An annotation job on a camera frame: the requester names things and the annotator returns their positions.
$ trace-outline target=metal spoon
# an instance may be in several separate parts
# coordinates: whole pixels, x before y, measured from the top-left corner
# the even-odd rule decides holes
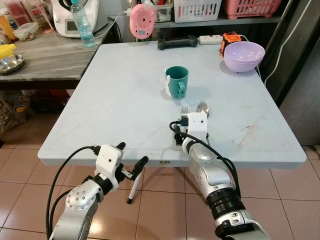
[[[208,118],[210,111],[209,111],[209,107],[206,104],[206,102],[204,102],[204,101],[199,102],[198,107],[196,108],[196,112],[197,113],[205,113],[206,117]]]

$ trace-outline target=white appliance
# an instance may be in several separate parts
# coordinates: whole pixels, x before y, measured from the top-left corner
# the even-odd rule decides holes
[[[108,24],[106,0],[79,0],[79,4],[84,7],[93,33]],[[70,12],[71,5],[71,0],[52,0],[54,25],[60,35],[80,38]]]

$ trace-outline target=cup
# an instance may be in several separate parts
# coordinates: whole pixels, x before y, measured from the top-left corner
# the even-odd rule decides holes
[[[189,71],[183,66],[172,66],[165,70],[166,93],[175,99],[184,98],[188,87]]]

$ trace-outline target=shelf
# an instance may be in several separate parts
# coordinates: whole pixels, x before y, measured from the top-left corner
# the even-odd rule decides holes
[[[181,23],[175,23],[174,21],[156,22],[154,27],[156,29],[165,29],[165,28],[219,26],[219,25],[236,25],[236,24],[269,24],[269,23],[279,23],[280,19],[281,19],[280,16],[239,17],[238,19],[218,17],[216,21],[197,21],[197,22],[181,22]]]

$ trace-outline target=black cable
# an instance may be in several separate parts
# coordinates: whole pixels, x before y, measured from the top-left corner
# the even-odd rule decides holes
[[[95,147],[94,146],[84,146],[79,148],[78,150],[74,151],[65,161],[64,163],[61,165],[61,167],[59,168],[59,170],[56,172],[56,175],[54,176],[52,185],[51,185],[51,189],[49,192],[49,197],[48,197],[48,202],[46,205],[46,213],[45,213],[45,231],[46,231],[46,238],[49,240],[50,236],[52,234],[52,227],[50,227],[50,220],[49,220],[49,215],[50,215],[50,203],[51,203],[51,198],[52,198],[52,193],[54,192],[54,188],[57,182],[57,179],[59,177],[60,172],[62,171],[62,169],[64,168],[64,166],[70,161],[70,159],[76,155],[78,152],[84,150],[84,149],[91,149],[93,150]]]
[[[236,190],[237,194],[239,195],[239,197],[241,197],[237,169],[236,169],[234,163],[230,159],[221,156],[220,153],[218,153],[216,150],[214,150],[211,146],[206,144],[204,141],[196,138],[195,136],[192,136],[192,135],[189,135],[189,134],[187,134],[185,132],[182,132],[182,131],[174,129],[172,127],[172,125],[174,125],[174,124],[181,124],[181,122],[180,121],[171,122],[169,124],[169,128],[171,129],[171,131],[173,131],[176,134],[180,134],[185,138],[190,138],[190,139],[194,140],[196,143],[199,143],[199,144],[205,146],[207,149],[209,149],[211,152],[213,152],[217,156],[217,159],[221,160],[226,165],[226,167],[229,169],[229,171],[230,171],[230,173],[231,173],[231,175],[233,177],[234,184],[235,184],[235,190]]]
[[[62,194],[55,200],[54,204],[52,205],[51,213],[50,213],[50,221],[49,221],[51,232],[52,232],[52,230],[53,230],[53,222],[54,222],[54,214],[55,214],[56,206],[57,206],[58,202],[59,202],[65,195],[67,195],[68,193],[70,193],[71,190],[72,190],[72,189],[69,189],[68,191],[65,191],[64,193],[62,193]]]
[[[113,18],[108,17],[108,19],[114,21],[114,24],[115,24],[115,26],[116,26],[116,28],[118,29],[118,32],[119,32],[120,43],[122,43],[122,37],[121,37],[121,31],[120,31],[119,25],[117,24],[117,22]]]

